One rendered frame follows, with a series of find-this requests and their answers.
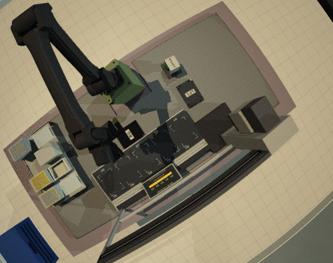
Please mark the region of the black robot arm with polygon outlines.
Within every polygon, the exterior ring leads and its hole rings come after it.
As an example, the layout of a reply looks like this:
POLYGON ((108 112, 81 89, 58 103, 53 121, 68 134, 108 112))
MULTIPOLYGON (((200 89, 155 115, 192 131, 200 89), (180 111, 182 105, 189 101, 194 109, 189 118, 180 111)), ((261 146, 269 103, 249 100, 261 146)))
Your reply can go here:
POLYGON ((114 163, 124 155, 112 141, 116 136, 112 130, 95 127, 82 110, 51 43, 82 75, 82 83, 90 95, 108 95, 125 80, 118 68, 108 71, 91 63, 58 24, 52 9, 49 3, 32 5, 12 21, 12 34, 19 46, 29 49, 75 148, 88 148, 98 167, 114 163))

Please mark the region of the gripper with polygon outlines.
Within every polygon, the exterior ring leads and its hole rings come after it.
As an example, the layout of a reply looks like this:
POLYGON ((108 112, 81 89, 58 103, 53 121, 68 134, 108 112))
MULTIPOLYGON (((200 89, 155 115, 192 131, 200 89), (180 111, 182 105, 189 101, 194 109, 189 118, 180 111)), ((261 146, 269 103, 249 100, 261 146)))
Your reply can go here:
POLYGON ((116 138, 125 131, 124 128, 122 127, 122 125, 119 123, 119 121, 116 118, 113 118, 113 119, 111 119, 111 121, 106 122, 104 125, 101 126, 101 128, 104 128, 106 131, 112 130, 112 132, 114 133, 116 138))

